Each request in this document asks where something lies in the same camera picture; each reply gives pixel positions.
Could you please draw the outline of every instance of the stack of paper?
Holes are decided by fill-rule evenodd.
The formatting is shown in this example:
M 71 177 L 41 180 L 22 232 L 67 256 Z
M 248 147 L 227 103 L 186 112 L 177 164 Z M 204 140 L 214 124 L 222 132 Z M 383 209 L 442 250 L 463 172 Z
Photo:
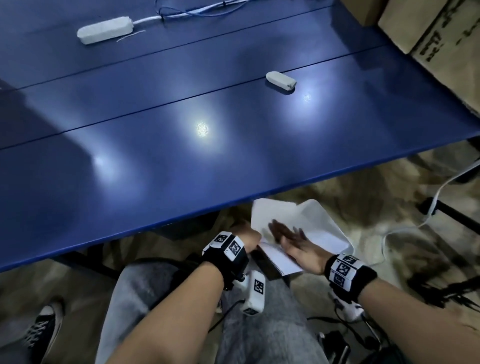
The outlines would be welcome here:
M 260 198 L 253 202 L 252 228 L 262 234 L 260 248 L 275 265 L 282 276 L 301 272 L 297 265 L 275 240 L 268 228 L 273 219 L 284 223 L 289 229 L 303 229 L 307 238 L 334 254 L 353 253 L 348 238 L 316 200 L 307 200 L 300 205 L 293 202 Z

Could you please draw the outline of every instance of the hand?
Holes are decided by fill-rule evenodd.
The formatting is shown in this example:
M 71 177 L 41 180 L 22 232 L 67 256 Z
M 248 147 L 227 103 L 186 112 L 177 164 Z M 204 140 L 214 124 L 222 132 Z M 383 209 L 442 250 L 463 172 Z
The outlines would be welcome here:
M 276 242 L 300 267 L 313 274 L 325 272 L 325 264 L 333 254 L 308 240 L 302 229 L 293 228 L 292 232 L 277 220 L 273 220 L 268 227 Z
M 262 238 L 262 235 L 258 231 L 252 229 L 250 224 L 246 221 L 239 225 L 232 226 L 228 231 L 237 235 L 243 241 L 247 254 L 250 254 L 257 248 L 257 245 Z

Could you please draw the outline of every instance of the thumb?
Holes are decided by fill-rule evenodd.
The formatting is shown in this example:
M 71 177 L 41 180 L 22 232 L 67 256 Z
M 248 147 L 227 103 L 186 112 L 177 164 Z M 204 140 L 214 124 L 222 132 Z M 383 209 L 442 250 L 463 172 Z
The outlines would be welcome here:
M 288 240 L 285 236 L 282 236 L 280 238 L 280 245 L 282 246 L 284 252 L 287 253 L 292 258 L 294 258 L 295 260 L 298 260 L 300 258 L 302 251 L 299 248 L 292 245 L 290 240 Z

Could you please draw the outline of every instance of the blue table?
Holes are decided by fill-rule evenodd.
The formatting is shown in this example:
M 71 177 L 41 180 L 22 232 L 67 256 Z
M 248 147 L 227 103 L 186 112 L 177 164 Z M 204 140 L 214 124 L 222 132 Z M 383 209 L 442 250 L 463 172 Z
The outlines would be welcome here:
M 120 42 L 76 39 L 152 3 L 2 5 L 0 270 L 480 134 L 332 1 L 253 0 Z M 295 92 L 271 87 L 272 70 Z

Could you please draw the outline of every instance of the right arm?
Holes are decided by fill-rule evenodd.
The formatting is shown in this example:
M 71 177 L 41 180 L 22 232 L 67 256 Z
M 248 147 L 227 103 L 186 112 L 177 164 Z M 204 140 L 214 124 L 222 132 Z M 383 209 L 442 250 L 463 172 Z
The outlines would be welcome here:
M 273 221 L 275 239 L 306 271 L 323 274 L 333 255 Z M 470 364 L 480 359 L 480 337 L 448 312 L 428 306 L 379 278 L 365 286 L 359 303 L 414 364 Z

